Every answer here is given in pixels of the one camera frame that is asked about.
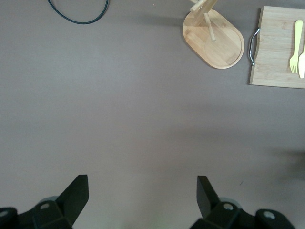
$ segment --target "oval wooden base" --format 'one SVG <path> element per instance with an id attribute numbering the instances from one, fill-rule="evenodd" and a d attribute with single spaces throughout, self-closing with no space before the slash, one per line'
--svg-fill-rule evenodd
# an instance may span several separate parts
<path id="1" fill-rule="evenodd" d="M 209 11 L 215 41 L 203 19 L 193 26 L 194 14 L 189 13 L 183 23 L 183 36 L 189 46 L 213 68 L 226 69 L 235 65 L 244 53 L 244 38 L 226 18 L 215 10 Z"/>

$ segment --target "wooden cutting board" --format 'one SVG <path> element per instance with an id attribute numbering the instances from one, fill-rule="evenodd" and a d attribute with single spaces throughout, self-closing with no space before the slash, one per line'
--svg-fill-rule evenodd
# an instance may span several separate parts
<path id="1" fill-rule="evenodd" d="M 183 36 L 188 45 L 208 65 L 226 69 L 235 65 L 244 53 L 244 38 L 226 18 L 211 9 L 208 12 L 215 35 L 212 41 L 205 20 L 194 26 L 194 14 L 190 12 L 183 23 Z"/>
<path id="2" fill-rule="evenodd" d="M 291 73 L 289 60 L 294 52 L 295 21 L 305 24 L 305 10 L 265 6 L 261 10 L 255 65 L 251 69 L 250 84 L 305 88 L 305 78 Z M 304 47 L 304 27 L 299 55 Z"/>

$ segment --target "metal handle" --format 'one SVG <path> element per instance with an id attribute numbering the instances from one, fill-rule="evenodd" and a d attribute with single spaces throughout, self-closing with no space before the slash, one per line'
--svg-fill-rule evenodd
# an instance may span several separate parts
<path id="1" fill-rule="evenodd" d="M 261 30 L 261 28 L 258 27 L 256 32 L 253 34 L 253 36 L 251 37 L 251 40 L 250 40 L 249 57 L 250 57 L 252 66 L 255 65 L 255 60 L 252 57 L 252 43 L 253 43 L 254 37 L 259 33 L 260 30 Z"/>

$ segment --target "black cable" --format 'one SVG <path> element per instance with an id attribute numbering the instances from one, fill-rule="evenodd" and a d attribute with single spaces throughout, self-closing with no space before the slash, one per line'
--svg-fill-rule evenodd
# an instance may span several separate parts
<path id="1" fill-rule="evenodd" d="M 103 9 L 103 11 L 101 12 L 101 14 L 96 18 L 96 19 L 93 19 L 92 21 L 86 21 L 86 22 L 80 22 L 80 21 L 74 21 L 70 18 L 67 18 L 66 16 L 64 16 L 62 13 L 60 13 L 56 8 L 55 6 L 52 4 L 52 2 L 50 0 L 47 0 L 48 3 L 52 6 L 52 8 L 59 14 L 61 15 L 64 19 L 68 20 L 68 21 L 71 21 L 73 23 L 76 23 L 76 24 L 80 24 L 80 25 L 87 25 L 87 24 L 91 24 L 91 23 L 94 23 L 96 21 L 98 21 L 99 19 L 102 18 L 102 16 L 104 16 L 107 8 L 108 8 L 108 4 L 109 4 L 109 0 L 106 0 L 106 3 L 105 3 L 105 7 Z"/>

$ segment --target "fork handle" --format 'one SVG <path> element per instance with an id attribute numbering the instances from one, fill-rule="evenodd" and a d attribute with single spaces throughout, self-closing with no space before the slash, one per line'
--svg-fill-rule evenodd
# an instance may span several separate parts
<path id="1" fill-rule="evenodd" d="M 299 48 L 300 48 L 302 28 L 303 28 L 303 21 L 297 20 L 295 22 L 295 51 L 294 51 L 294 53 L 297 54 L 299 53 Z"/>

